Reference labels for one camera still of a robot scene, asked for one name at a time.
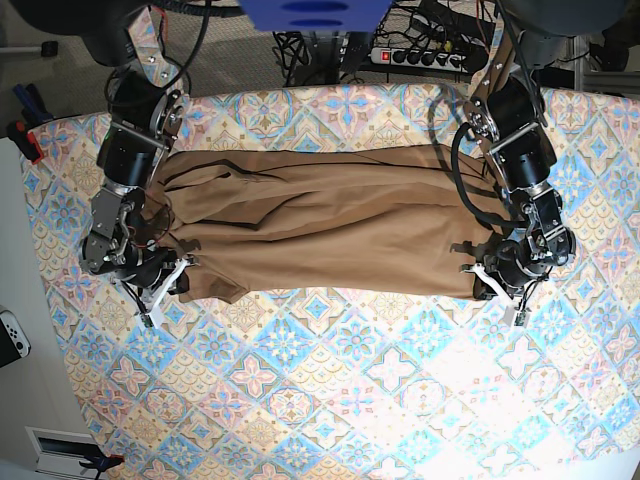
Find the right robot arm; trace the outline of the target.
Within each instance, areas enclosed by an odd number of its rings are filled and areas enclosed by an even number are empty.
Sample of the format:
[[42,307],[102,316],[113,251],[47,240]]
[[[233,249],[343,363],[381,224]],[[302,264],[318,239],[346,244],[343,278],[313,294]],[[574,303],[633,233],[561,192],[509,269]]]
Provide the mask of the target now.
[[92,223],[81,243],[80,265],[121,283],[136,300],[182,294],[195,259],[162,245],[172,222],[166,203],[146,215],[148,191],[167,159],[183,121],[193,56],[181,63],[165,55],[151,12],[193,13],[201,24],[192,54],[199,51],[212,14],[209,4],[181,1],[104,1],[89,13],[80,33],[91,56],[112,73],[104,86],[110,125],[97,165],[104,175],[91,200]]

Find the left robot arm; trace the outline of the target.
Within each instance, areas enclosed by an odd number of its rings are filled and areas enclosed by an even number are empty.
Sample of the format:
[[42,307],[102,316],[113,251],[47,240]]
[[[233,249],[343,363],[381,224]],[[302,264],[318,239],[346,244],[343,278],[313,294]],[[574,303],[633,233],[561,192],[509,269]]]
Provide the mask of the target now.
[[[520,229],[523,237],[503,238],[476,264],[466,267],[476,277],[475,299],[524,298],[529,286],[573,260],[576,239],[563,223],[560,194],[548,182],[557,157],[545,133],[545,103],[534,74],[557,60],[564,40],[609,28],[627,8],[625,1],[496,2],[503,36],[464,107],[466,121],[454,136],[451,165],[458,194],[474,217],[508,233]],[[491,162],[509,218],[472,203],[459,157],[466,134],[474,136]]]

